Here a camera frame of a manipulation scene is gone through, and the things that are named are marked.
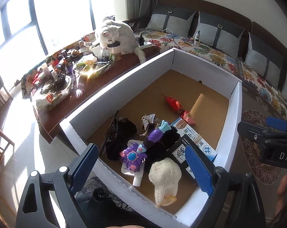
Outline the person's right hand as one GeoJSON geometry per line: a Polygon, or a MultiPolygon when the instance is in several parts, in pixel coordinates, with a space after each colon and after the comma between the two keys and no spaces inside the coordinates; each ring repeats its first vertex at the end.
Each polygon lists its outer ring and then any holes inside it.
{"type": "Polygon", "coordinates": [[[275,207],[275,216],[283,209],[284,201],[287,199],[286,196],[286,189],[287,189],[287,174],[280,181],[280,185],[277,190],[277,202],[275,207]]]}

